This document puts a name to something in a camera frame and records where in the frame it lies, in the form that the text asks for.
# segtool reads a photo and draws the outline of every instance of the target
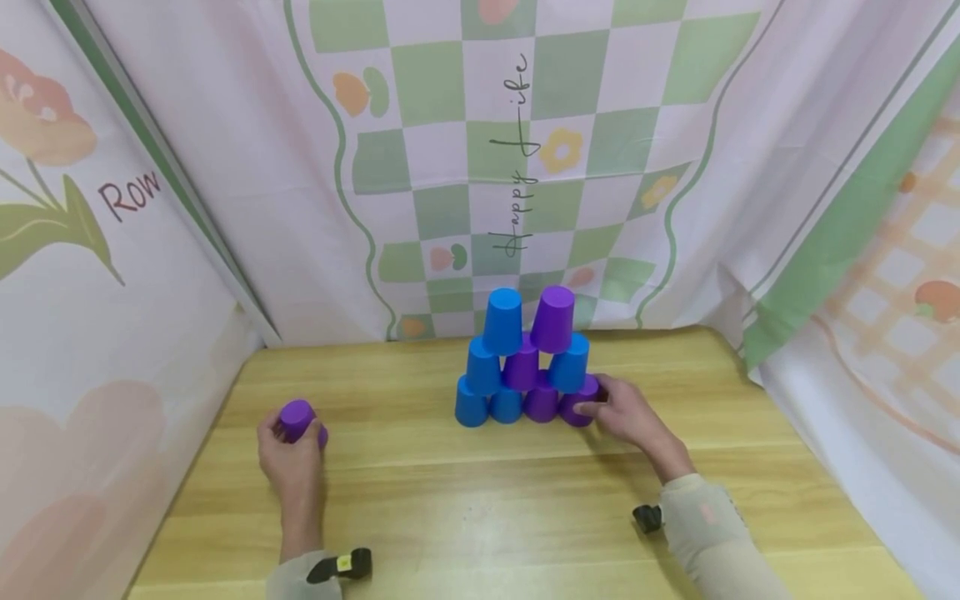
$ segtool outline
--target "black clip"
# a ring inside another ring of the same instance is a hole
[[[370,548],[357,548],[343,556],[323,559],[310,569],[306,583],[321,584],[333,577],[363,579],[373,574],[373,553]]]
[[[644,504],[634,509],[634,520],[640,531],[650,535],[663,526],[663,512],[659,506]]]

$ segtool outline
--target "blue cup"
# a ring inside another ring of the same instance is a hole
[[[590,342],[581,333],[570,336],[570,347],[563,354],[554,354],[547,370],[550,385],[564,394],[576,394],[587,378]]]
[[[500,388],[490,400],[490,416],[501,423],[514,423],[523,414],[523,394],[510,388]]]
[[[501,287],[487,300],[487,318],[483,324],[483,345],[498,356],[511,356],[523,344],[522,300],[517,290]]]
[[[468,387],[465,375],[460,377],[457,381],[457,406],[453,411],[457,421],[464,427],[479,427],[487,420],[488,413],[487,399]]]
[[[500,389],[500,357],[487,350],[481,338],[470,340],[466,378],[478,396],[492,396]]]

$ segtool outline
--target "forearm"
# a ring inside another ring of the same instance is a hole
[[[661,435],[636,445],[646,454],[662,485],[697,472],[684,443],[665,427]]]
[[[280,565],[267,579],[267,600],[341,600],[336,579],[308,584],[310,570],[322,559],[323,518],[316,502],[281,502]]]
[[[323,519],[316,502],[292,500],[281,504],[280,563],[324,547]]]
[[[688,474],[664,485],[660,508],[670,552],[704,598],[790,598],[725,490]]]

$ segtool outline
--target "plastic cup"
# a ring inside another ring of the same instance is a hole
[[[503,365],[503,385],[518,392],[529,392],[537,385],[540,370],[540,352],[530,341],[530,334],[523,334],[523,344],[513,356],[508,356]]]
[[[490,400],[490,416],[501,423],[514,423],[523,415],[523,394],[510,388],[500,388]]]
[[[548,423],[557,416],[557,390],[550,386],[546,371],[537,373],[537,386],[527,392],[523,413],[532,421]]]
[[[543,288],[530,330],[530,341],[541,352],[560,354],[570,346],[573,332],[573,292],[562,285]]]
[[[562,354],[555,354],[547,371],[550,385],[564,394],[576,394],[584,387],[587,377],[587,359],[590,342],[582,333],[570,336],[570,347]]]
[[[476,394],[467,385],[467,376],[457,381],[457,405],[453,414],[464,427],[479,427],[487,420],[487,399]]]
[[[574,404],[581,402],[595,402],[597,393],[600,391],[600,383],[597,378],[588,374],[584,378],[584,385],[576,394],[566,394],[560,400],[560,417],[568,424],[574,427],[586,427],[593,422],[591,417],[578,415],[573,412]]]
[[[487,350],[482,338],[470,340],[467,387],[478,396],[491,396],[500,389],[500,357]]]
[[[487,318],[483,326],[484,348],[498,356],[516,353],[523,343],[523,314],[517,290],[501,287],[487,300]]]
[[[317,417],[310,403],[303,398],[297,398],[287,402],[286,406],[280,409],[280,426],[286,436],[288,444],[292,444],[303,437],[310,421]],[[317,434],[317,444],[323,450],[329,440],[330,434],[326,427],[321,423],[320,433]]]

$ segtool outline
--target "hand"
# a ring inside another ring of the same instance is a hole
[[[317,444],[319,420],[313,420],[294,444],[287,444],[279,418],[279,411],[272,411],[257,426],[256,435],[260,468],[280,499],[280,562],[285,563],[323,548],[324,459]]]
[[[636,385],[602,373],[596,375],[606,402],[581,402],[578,415],[596,419],[617,439],[640,448],[650,459],[662,483],[695,473],[686,446],[660,420]]]

